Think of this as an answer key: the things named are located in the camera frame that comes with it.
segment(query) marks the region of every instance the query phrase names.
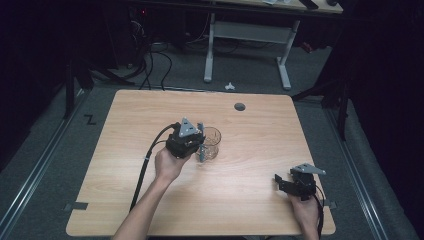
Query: glass cup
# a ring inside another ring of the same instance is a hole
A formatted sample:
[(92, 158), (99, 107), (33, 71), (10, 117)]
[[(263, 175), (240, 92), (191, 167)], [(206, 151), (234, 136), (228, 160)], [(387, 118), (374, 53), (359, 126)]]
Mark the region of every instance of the glass cup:
[(197, 151), (200, 162), (214, 159), (218, 155), (219, 143), (221, 142), (221, 133), (214, 127), (205, 127), (203, 134), (205, 135), (205, 141)]

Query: wire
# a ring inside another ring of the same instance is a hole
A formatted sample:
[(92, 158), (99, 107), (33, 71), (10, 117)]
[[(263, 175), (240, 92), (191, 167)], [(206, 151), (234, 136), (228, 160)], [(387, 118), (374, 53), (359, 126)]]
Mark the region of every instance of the wire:
[(163, 76), (162, 80), (160, 81), (160, 86), (162, 87), (162, 90), (163, 90), (163, 91), (165, 91), (165, 87), (164, 87), (164, 85), (163, 85), (163, 82), (165, 81), (166, 76), (168, 76), (169, 72), (171, 71), (171, 68), (172, 68), (172, 60), (171, 60), (171, 58), (170, 58), (170, 57), (168, 57), (168, 55), (166, 55), (166, 54), (164, 54), (164, 53), (157, 52), (157, 54), (160, 54), (160, 55), (162, 55), (162, 56), (164, 56), (164, 57), (168, 58), (168, 60), (169, 60), (169, 68), (168, 68), (168, 71), (166, 71), (165, 76)]
[(150, 71), (146, 72), (146, 78), (144, 78), (144, 81), (141, 83), (140, 88), (138, 90), (143, 89), (144, 84), (147, 82), (149, 84), (149, 90), (152, 90), (151, 86), (150, 86), (150, 81), (149, 81), (149, 76), (153, 71), (153, 56), (152, 56), (152, 51), (149, 51), (149, 56), (150, 56)]
[(168, 55), (166, 55), (165, 53), (162, 53), (162, 51), (165, 51), (166, 49), (163, 49), (161, 51), (149, 51), (149, 56), (150, 56), (150, 61), (151, 61), (150, 71), (149, 71), (149, 73), (147, 73), (147, 76), (144, 79), (144, 81), (142, 82), (139, 90), (141, 90), (144, 87), (144, 84), (146, 82), (149, 84), (149, 90), (152, 90), (151, 85), (150, 85), (150, 81), (149, 81), (149, 77), (150, 77), (150, 74), (153, 71), (153, 53), (155, 53), (155, 54), (159, 54), (159, 55), (166, 57), (169, 61), (168, 70), (166, 71), (165, 75), (162, 77), (162, 80), (160, 82), (162, 90), (165, 91), (165, 86), (164, 86), (165, 78), (168, 76), (168, 74), (169, 74), (169, 72), (171, 71), (171, 68), (172, 68), (172, 59)]

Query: hand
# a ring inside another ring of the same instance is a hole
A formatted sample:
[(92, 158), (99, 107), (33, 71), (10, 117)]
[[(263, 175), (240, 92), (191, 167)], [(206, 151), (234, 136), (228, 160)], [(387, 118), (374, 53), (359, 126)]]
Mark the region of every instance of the hand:
[(311, 196), (306, 201), (301, 201), (300, 197), (287, 194), (294, 210), (294, 216), (299, 223), (305, 239), (318, 239), (318, 203)]
[(156, 180), (171, 184), (181, 173), (191, 155), (182, 159), (174, 157), (167, 148), (161, 149), (155, 157)]

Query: black cable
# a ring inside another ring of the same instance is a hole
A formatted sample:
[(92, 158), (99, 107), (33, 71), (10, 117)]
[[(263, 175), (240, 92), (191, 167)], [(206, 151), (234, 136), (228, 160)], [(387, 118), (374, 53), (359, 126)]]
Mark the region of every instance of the black cable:
[(163, 91), (165, 91), (165, 87), (164, 87), (164, 85), (163, 85), (163, 82), (165, 81), (166, 76), (168, 76), (169, 72), (171, 71), (171, 68), (172, 68), (172, 60), (171, 60), (171, 58), (170, 58), (170, 57), (168, 57), (168, 55), (166, 55), (166, 54), (164, 54), (164, 53), (157, 52), (157, 54), (160, 54), (160, 55), (162, 55), (162, 56), (164, 56), (164, 57), (168, 58), (168, 60), (169, 60), (169, 68), (168, 68), (168, 71), (165, 73), (165, 76), (163, 76), (162, 80), (160, 81), (160, 86), (162, 87), (162, 90), (163, 90)]
[(321, 232), (322, 232), (322, 227), (324, 226), (324, 202), (321, 205), (320, 201), (318, 200), (317, 196), (314, 194), (313, 197), (315, 198), (315, 200), (318, 203), (318, 217), (319, 217), (319, 222), (318, 222), (318, 227), (317, 227), (317, 231), (318, 231), (318, 238), (321, 239)]
[(142, 88), (143, 88), (143, 86), (144, 86), (144, 84), (147, 82), (148, 84), (149, 84), (149, 90), (151, 90), (152, 88), (151, 88), (151, 86), (150, 86), (150, 81), (149, 81), (149, 76), (150, 76), (150, 74), (152, 73), (152, 71), (153, 71), (153, 56), (152, 56), (152, 51), (151, 51), (151, 48), (150, 48), (150, 50), (149, 50), (149, 56), (150, 56), (150, 62), (151, 62), (151, 65), (150, 65), (150, 71), (149, 72), (146, 72), (146, 78), (144, 79), (144, 81), (141, 83), (141, 85), (140, 85), (140, 88), (138, 89), (138, 90), (141, 90)]
[(152, 145), (150, 146), (149, 150), (147, 151), (146, 156), (144, 157), (143, 167), (141, 168), (140, 176), (138, 177), (137, 187), (135, 189), (134, 197), (133, 197), (133, 200), (131, 202), (130, 211), (133, 209), (133, 207), (137, 203), (137, 198), (138, 198), (138, 195), (140, 194), (140, 189), (141, 189), (141, 185), (143, 184), (144, 174), (146, 173), (147, 165), (149, 164), (149, 160), (150, 160), (150, 156), (152, 155), (153, 148), (158, 143), (158, 139), (162, 136), (162, 134), (166, 130), (168, 130), (170, 128), (174, 128), (175, 126), (176, 126), (176, 124), (170, 124), (166, 128), (162, 129), (162, 131), (160, 131), (160, 133), (156, 136), (155, 140), (153, 141)]

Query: light wood tabletop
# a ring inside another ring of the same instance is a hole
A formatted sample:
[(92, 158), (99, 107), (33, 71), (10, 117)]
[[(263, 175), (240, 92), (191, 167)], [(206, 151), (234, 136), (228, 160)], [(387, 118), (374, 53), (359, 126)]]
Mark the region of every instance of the light wood tabletop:
[[(236, 103), (246, 109), (236, 110)], [(289, 96), (136, 90), (116, 93), (77, 198), (88, 206), (72, 211), (67, 233), (113, 235), (128, 214), (152, 141), (183, 117), (219, 129), (220, 150), (204, 163), (192, 155), (160, 202), (149, 235), (300, 234), (291, 203), (274, 182), (274, 174), (291, 181), (291, 167), (314, 165)], [(163, 147), (158, 144), (152, 156)], [(139, 197), (154, 178), (153, 161)], [(328, 207), (324, 215), (322, 233), (332, 234)]]
[[(318, 6), (318, 9), (311, 10), (311, 12), (336, 13), (336, 14), (340, 14), (343, 12), (343, 8), (340, 6), (340, 4), (337, 4), (336, 6), (330, 6), (326, 2), (326, 0), (312, 0), (312, 1)], [(308, 11), (305, 5), (303, 5), (299, 0), (290, 0), (287, 3), (284, 3), (284, 1), (279, 0), (273, 5), (264, 3), (262, 0), (215, 0), (215, 2)]]

